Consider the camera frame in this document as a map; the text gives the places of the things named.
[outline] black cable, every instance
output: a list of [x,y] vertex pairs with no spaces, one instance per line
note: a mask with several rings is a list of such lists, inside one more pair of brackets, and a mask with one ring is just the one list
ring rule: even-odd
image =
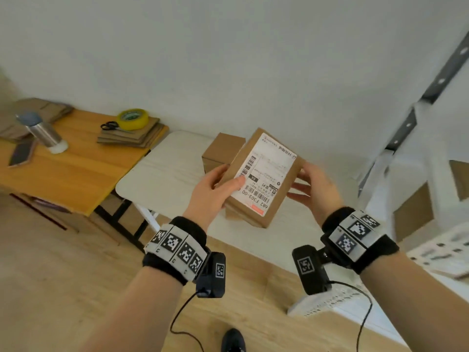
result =
[[176,319],[178,318],[179,314],[181,313],[181,311],[186,307],[186,305],[192,300],[192,298],[194,296],[196,296],[198,293],[201,293],[201,291],[196,291],[194,294],[192,294],[192,296],[186,300],[186,302],[184,303],[184,305],[179,309],[179,311],[177,312],[176,316],[174,317],[173,319],[173,322],[171,323],[171,326],[169,328],[169,332],[171,332],[172,334],[175,334],[175,335],[187,335],[187,336],[191,336],[193,339],[195,339],[197,341],[197,343],[199,344],[200,348],[202,349],[202,352],[205,352],[203,350],[203,347],[202,347],[202,343],[200,343],[200,341],[198,340],[197,337],[195,337],[194,335],[190,334],[189,332],[186,332],[186,331],[173,331],[173,325],[174,323],[176,322]]
[[342,283],[342,282],[336,282],[334,280],[331,280],[329,281],[329,283],[331,284],[340,284],[340,285],[345,285],[345,286],[348,286],[349,288],[352,288],[352,289],[355,289],[356,291],[360,292],[361,294],[363,294],[364,296],[366,296],[368,298],[368,300],[370,301],[370,308],[368,309],[368,312],[366,313],[365,315],[365,318],[363,319],[363,322],[362,324],[360,325],[360,331],[358,331],[358,336],[356,338],[356,352],[358,352],[358,345],[360,343],[360,335],[362,334],[362,330],[363,330],[363,326],[365,326],[365,321],[366,319],[368,318],[368,315],[370,314],[370,312],[372,312],[372,307],[373,307],[373,301],[372,301],[372,298],[367,294],[365,293],[364,291],[358,289],[358,288],[355,288],[353,285],[350,285],[350,284],[347,284],[347,283]]

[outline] black metal table frame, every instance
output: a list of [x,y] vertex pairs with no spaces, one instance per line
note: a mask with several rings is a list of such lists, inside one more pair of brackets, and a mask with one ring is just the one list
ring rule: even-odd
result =
[[102,218],[104,221],[106,221],[113,229],[115,229],[117,232],[119,232],[122,236],[124,236],[127,241],[132,243],[135,247],[137,247],[140,251],[144,251],[144,245],[142,242],[139,241],[140,236],[142,236],[143,232],[148,226],[147,221],[143,221],[140,226],[137,228],[137,231],[135,233],[131,233],[129,230],[127,230],[122,224],[119,223],[119,219],[123,216],[123,214],[127,211],[127,209],[132,205],[132,201],[121,198],[115,190],[111,193],[117,198],[121,199],[122,202],[120,206],[117,208],[117,210],[113,213],[110,214],[105,210],[104,207],[101,205],[98,205],[95,209],[94,212],[98,214],[100,218]]

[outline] shoe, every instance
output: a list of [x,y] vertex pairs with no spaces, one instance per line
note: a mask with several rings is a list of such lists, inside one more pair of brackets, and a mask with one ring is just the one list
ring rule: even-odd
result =
[[246,352],[241,332],[237,329],[228,330],[221,341],[221,352]]

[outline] tape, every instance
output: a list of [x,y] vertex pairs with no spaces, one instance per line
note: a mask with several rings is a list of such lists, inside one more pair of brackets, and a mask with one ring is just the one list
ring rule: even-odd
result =
[[116,122],[125,131],[139,130],[148,124],[148,112],[142,109],[130,109],[117,115]]

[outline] white table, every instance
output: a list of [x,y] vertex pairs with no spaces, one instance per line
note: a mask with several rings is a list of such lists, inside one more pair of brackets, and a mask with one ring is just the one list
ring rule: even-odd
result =
[[[176,131],[167,136],[117,183],[117,193],[168,217],[181,215],[203,174],[202,153],[213,138]],[[220,213],[208,235],[296,273],[291,252],[304,244],[323,247],[322,231],[303,205],[285,199],[267,229],[231,221]],[[329,264],[330,279],[349,283],[353,272]]]

